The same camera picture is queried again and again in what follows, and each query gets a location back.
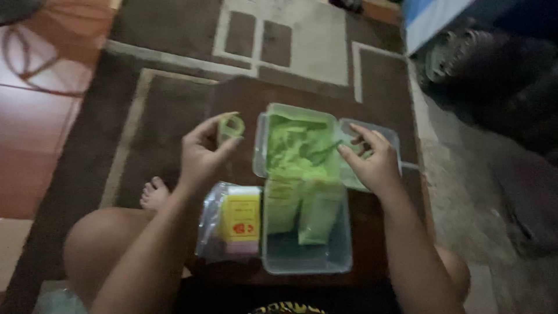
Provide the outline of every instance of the tiled floor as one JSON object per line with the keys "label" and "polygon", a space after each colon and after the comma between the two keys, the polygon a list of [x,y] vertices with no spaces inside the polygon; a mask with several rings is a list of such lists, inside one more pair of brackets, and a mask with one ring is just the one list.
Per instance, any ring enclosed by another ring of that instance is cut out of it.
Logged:
{"label": "tiled floor", "polygon": [[31,18],[0,27],[0,292],[118,7],[115,0],[46,0]]}

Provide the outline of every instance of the yellow label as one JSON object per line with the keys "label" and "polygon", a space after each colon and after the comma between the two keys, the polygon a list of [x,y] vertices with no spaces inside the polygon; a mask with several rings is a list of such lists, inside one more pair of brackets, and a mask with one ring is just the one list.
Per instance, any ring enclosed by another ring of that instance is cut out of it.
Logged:
{"label": "yellow label", "polygon": [[259,195],[228,195],[226,203],[222,217],[227,240],[259,240]]}

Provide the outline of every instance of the red logo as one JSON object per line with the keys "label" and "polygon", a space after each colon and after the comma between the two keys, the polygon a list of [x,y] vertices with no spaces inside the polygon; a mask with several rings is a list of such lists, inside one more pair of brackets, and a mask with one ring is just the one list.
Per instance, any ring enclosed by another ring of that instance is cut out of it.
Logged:
{"label": "red logo", "polygon": [[234,232],[236,232],[238,234],[243,234],[244,233],[244,224],[243,223],[237,223],[236,225],[234,225],[233,230],[234,230]]}

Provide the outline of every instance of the wooden table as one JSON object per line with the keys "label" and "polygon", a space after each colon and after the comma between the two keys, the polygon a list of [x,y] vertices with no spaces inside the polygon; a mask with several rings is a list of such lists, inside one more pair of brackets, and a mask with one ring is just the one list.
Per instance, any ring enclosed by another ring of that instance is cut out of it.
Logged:
{"label": "wooden table", "polygon": [[[360,103],[323,97],[247,77],[233,78],[219,84],[210,108],[211,116],[222,112],[238,111],[246,124],[245,139],[222,180],[240,185],[263,186],[264,179],[252,172],[252,156],[257,117],[261,112],[266,111],[267,105],[272,102],[323,111],[331,113],[336,118],[353,118],[383,125],[370,107],[365,107]],[[417,170],[405,170],[403,181],[418,210],[424,213],[420,173]],[[270,275],[262,268],[260,260],[252,260],[249,264],[204,265],[203,261],[198,259],[189,266],[196,275],[220,284],[374,285],[387,274],[382,210],[376,196],[357,191],[349,191],[349,208],[353,240],[353,269],[349,273]]]}

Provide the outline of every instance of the toe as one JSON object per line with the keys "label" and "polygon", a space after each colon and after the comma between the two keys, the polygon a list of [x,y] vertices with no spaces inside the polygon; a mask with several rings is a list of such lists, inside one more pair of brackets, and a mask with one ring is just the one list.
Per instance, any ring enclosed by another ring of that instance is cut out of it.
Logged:
{"label": "toe", "polygon": [[151,192],[155,191],[155,188],[153,187],[153,185],[151,185],[151,182],[147,182],[145,184],[145,188],[143,190],[144,191],[147,190],[147,193],[151,193]]}
{"label": "toe", "polygon": [[166,187],[163,180],[159,177],[153,177],[153,179],[151,179],[151,183],[153,183],[153,186],[155,186],[156,189]]}

